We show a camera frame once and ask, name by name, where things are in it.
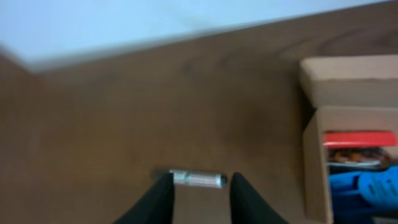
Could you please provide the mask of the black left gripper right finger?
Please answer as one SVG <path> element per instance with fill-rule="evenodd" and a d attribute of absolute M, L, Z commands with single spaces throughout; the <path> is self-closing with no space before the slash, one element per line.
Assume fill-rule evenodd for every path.
<path fill-rule="evenodd" d="M 232 224 L 288 224 L 239 172 L 232 176 L 229 201 Z"/>

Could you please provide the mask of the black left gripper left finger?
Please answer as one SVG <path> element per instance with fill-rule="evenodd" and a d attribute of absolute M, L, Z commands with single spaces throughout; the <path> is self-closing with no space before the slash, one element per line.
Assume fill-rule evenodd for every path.
<path fill-rule="evenodd" d="M 175 202 L 174 176 L 158 181 L 114 224 L 172 224 Z"/>

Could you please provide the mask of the black whiteboard marker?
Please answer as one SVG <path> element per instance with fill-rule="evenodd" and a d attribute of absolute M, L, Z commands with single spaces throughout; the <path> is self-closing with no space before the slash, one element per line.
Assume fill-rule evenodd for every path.
<path fill-rule="evenodd" d="M 164 174 L 170 174 L 172 176 L 174 185 L 223 189 L 228 183 L 228 177 L 224 174 L 196 170 L 156 169 L 150 173 L 150 176 L 158 178 Z"/>

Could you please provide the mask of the blue whiteboard duster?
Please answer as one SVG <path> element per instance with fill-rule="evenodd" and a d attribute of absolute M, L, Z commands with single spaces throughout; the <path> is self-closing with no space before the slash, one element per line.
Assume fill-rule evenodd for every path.
<path fill-rule="evenodd" d="M 330 175 L 333 213 L 362 215 L 397 209 L 397 166 L 380 172 L 356 171 Z"/>

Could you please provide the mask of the red stapler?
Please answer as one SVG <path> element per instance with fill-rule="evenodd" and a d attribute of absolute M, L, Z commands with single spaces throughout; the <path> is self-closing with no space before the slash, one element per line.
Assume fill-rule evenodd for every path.
<path fill-rule="evenodd" d="M 397 145 L 392 131 L 328 131 L 323 133 L 327 166 L 332 174 L 386 170 L 392 162 L 388 147 Z"/>

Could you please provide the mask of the brown cardboard box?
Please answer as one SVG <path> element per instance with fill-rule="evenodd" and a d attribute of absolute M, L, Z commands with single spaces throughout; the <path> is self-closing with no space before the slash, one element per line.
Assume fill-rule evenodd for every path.
<path fill-rule="evenodd" d="M 316 109 L 303 132 L 306 214 L 333 223 L 325 131 L 397 131 L 397 56 L 312 57 L 300 84 Z"/>

